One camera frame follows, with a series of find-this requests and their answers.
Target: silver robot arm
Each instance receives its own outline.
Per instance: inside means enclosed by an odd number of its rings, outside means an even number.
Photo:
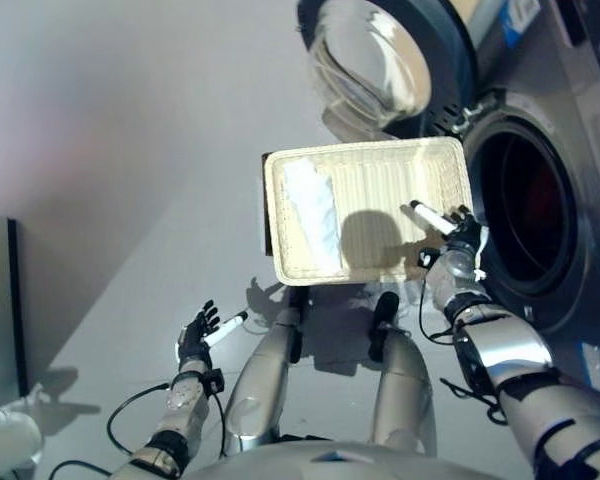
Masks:
[[[110,478],[180,478],[198,453],[202,425],[209,414],[207,399],[224,390],[222,372],[212,369],[209,356],[212,339],[223,336],[223,329],[218,331],[217,312],[213,301],[207,302],[194,321],[180,333],[177,344],[179,369],[171,382],[166,412],[146,445],[133,453]]]
[[[418,202],[412,207],[425,219],[431,214]],[[600,395],[565,379],[533,327],[478,283],[480,226],[461,212],[458,225],[431,222],[447,242],[440,252],[421,252],[420,263],[430,268],[426,281],[453,328],[467,384],[497,398],[536,478],[600,478]]]

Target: black cable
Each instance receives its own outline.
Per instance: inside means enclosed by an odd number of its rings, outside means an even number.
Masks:
[[[449,388],[449,390],[451,390],[451,393],[453,393],[458,398],[462,398],[462,399],[473,398],[474,400],[478,400],[478,401],[484,403],[485,405],[487,405],[489,407],[487,409],[487,417],[489,418],[489,420],[491,420],[492,423],[495,423],[496,425],[503,425],[503,426],[506,426],[509,424],[507,422],[507,417],[506,417],[505,413],[502,411],[502,408],[500,408],[500,405],[498,404],[497,401],[488,400],[487,398],[485,398],[484,395],[482,395],[482,396],[477,395],[476,393],[472,392],[471,390],[466,390],[458,385],[451,383],[446,378],[441,378],[440,382],[443,385],[447,386]]]
[[[120,450],[123,453],[126,453],[127,455],[131,455],[133,452],[131,450],[129,450],[127,447],[125,447],[124,445],[122,445],[117,439],[116,437],[113,435],[113,431],[111,430],[111,424],[113,423],[113,420],[118,416],[118,414],[124,410],[125,408],[127,408],[129,406],[130,403],[136,401],[137,399],[144,397],[145,395],[148,395],[151,392],[155,392],[157,390],[167,390],[169,388],[169,384],[168,383],[161,383],[160,385],[156,385],[154,387],[151,388],[147,388],[146,390],[143,390],[139,393],[136,393],[135,395],[129,397],[128,399],[126,399],[124,402],[122,402],[118,408],[116,408],[113,413],[109,416],[109,420],[107,420],[107,436],[109,437],[109,440],[111,441],[111,443],[113,443],[113,445]]]
[[[214,393],[213,398],[216,401],[216,405],[218,405],[218,411],[220,412],[220,423],[222,424],[222,443],[220,444],[220,453],[218,454],[218,460],[220,460],[222,457],[227,456],[227,454],[224,453],[224,442],[225,442],[225,435],[227,432],[227,429],[226,429],[227,425],[225,423],[224,410],[222,410],[222,405],[220,404],[220,399],[218,398],[218,395],[216,395]]]
[[[93,472],[99,473],[101,475],[104,475],[105,477],[110,477],[111,475],[113,475],[111,472],[106,471],[104,468],[100,468],[96,465],[93,465],[92,463],[89,462],[83,462],[82,460],[66,460],[62,463],[59,463],[58,465],[56,465],[56,468],[54,468],[53,470],[51,470],[51,473],[49,474],[49,480],[53,480],[56,476],[56,473],[58,473],[58,470],[64,468],[64,467],[68,467],[69,465],[74,465],[76,467],[82,467],[82,468],[86,468],[88,470],[91,470]]]
[[[436,345],[445,345],[445,346],[453,345],[453,342],[440,342],[440,341],[436,340],[436,338],[438,338],[438,337],[444,337],[444,336],[449,335],[451,333],[451,329],[447,329],[444,332],[434,333],[432,335],[428,335],[424,331],[424,327],[422,325],[422,304],[424,303],[424,292],[425,292],[426,288],[427,288],[427,280],[425,279],[425,280],[422,280],[422,290],[420,291],[420,307],[418,308],[418,326],[420,327],[420,332],[422,333],[424,338],[429,340],[431,343],[435,343]]]

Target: woven basket tray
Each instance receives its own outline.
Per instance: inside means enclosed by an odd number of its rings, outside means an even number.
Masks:
[[[285,191],[284,165],[302,158],[331,178],[340,229],[337,272],[316,264]],[[450,137],[279,151],[265,163],[265,188],[275,270],[287,285],[419,278],[419,250],[441,239],[406,205],[417,199],[438,212],[471,206],[462,146]]]

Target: gray floor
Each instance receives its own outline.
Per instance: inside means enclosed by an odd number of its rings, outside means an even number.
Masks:
[[[334,141],[295,29],[294,0],[0,0],[0,214],[21,222],[28,360],[48,402],[36,479],[67,458],[124,460],[104,434],[109,412],[173,375],[173,342],[207,298],[252,313],[213,351],[228,387],[279,308],[265,291],[277,282],[262,254],[260,155]],[[282,430],[364,441],[373,296],[315,295]],[[405,305],[403,325],[414,319]],[[461,381],[452,352],[422,346],[433,379]],[[530,478],[511,433],[443,388],[440,456]],[[142,444],[163,402],[125,412],[121,440]],[[219,435],[212,408],[191,468],[213,461]]]

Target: washing machine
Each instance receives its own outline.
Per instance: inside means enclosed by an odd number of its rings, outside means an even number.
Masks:
[[[302,0],[323,120],[343,141],[460,139],[486,288],[600,389],[600,2],[468,4]]]

